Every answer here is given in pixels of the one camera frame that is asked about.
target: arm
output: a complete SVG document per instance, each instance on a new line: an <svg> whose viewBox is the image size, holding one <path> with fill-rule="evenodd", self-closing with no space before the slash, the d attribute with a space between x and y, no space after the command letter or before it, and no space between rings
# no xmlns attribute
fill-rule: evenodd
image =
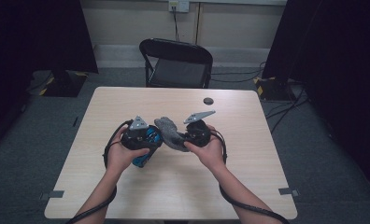
<svg viewBox="0 0 370 224"><path fill-rule="evenodd" d="M249 189L247 189L226 167L222 160L222 145L220 140L211 136L209 144L205 147L197 147L189 142L185 142L185 147L193 152L201 163L214 175L225 192L234 200L266 210L271 209ZM281 223L271 217L266 217L249 210L234 206L242 223Z"/></svg>
<svg viewBox="0 0 370 224"><path fill-rule="evenodd" d="M109 198L119 178L121 177L121 173L123 173L123 171L132 163L132 160L149 152L149 149L147 148L130 150L124 147L120 143L120 140L121 135L125 130L126 128L121 128L115 135L115 138L112 142L119 143L112 145L111 149L109 150L107 170L85 204L80 207L77 215L94 208L96 205ZM106 214L107 206L91 214L90 216L83 218L77 223L104 223Z"/></svg>

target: finger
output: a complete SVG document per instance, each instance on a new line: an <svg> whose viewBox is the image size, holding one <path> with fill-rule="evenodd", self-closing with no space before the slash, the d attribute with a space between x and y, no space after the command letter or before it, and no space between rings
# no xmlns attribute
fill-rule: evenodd
<svg viewBox="0 0 370 224"><path fill-rule="evenodd" d="M191 152L196 153L199 147L195 146L190 142L184 142L184 146Z"/></svg>
<svg viewBox="0 0 370 224"><path fill-rule="evenodd" d="M118 131L118 136L121 136L125 131L127 130L127 127L121 127Z"/></svg>
<svg viewBox="0 0 370 224"><path fill-rule="evenodd" d="M138 149L138 150L134 150L134 156L135 157L140 157L140 156L144 156L146 154L149 153L149 148L147 147L144 147L144 148L141 148L141 149Z"/></svg>
<svg viewBox="0 0 370 224"><path fill-rule="evenodd" d="M211 130L211 131L215 131L215 128L214 128L214 126L212 126L212 125L209 125L209 124L206 124L206 126L208 127L208 129L209 129L209 130Z"/></svg>
<svg viewBox="0 0 370 224"><path fill-rule="evenodd" d="M120 141L121 140L121 135L127 130L127 127L121 127L118 132L115 134L115 137L114 139L116 141Z"/></svg>

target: electrical outlet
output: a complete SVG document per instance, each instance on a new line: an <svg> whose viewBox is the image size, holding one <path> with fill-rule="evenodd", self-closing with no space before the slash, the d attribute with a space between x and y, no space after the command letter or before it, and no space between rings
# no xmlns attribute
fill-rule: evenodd
<svg viewBox="0 0 370 224"><path fill-rule="evenodd" d="M168 1L168 11L174 11L173 7L176 9L176 12L179 11L179 1Z"/></svg>

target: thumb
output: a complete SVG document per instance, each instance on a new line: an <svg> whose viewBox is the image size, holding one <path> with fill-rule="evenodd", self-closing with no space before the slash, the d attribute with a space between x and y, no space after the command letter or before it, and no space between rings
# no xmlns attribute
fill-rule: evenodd
<svg viewBox="0 0 370 224"><path fill-rule="evenodd" d="M144 147L134 151L136 157L144 156L149 153L149 148Z"/></svg>

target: hand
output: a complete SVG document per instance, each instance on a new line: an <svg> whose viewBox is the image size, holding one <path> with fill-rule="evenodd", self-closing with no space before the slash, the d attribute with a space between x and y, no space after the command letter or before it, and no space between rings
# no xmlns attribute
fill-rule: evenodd
<svg viewBox="0 0 370 224"><path fill-rule="evenodd" d="M139 150L130 150L121 144L121 135L126 131L126 127L122 127L112 140L113 144L108 153L107 172L120 175L136 157L143 156L149 153L149 148L141 148Z"/></svg>
<svg viewBox="0 0 370 224"><path fill-rule="evenodd" d="M207 127L211 132L215 132L213 126L207 125ZM205 147L198 147L190 142L185 142L184 145L189 151L196 154L200 162L209 170L225 166L222 159L222 144L216 136L211 135L210 141Z"/></svg>

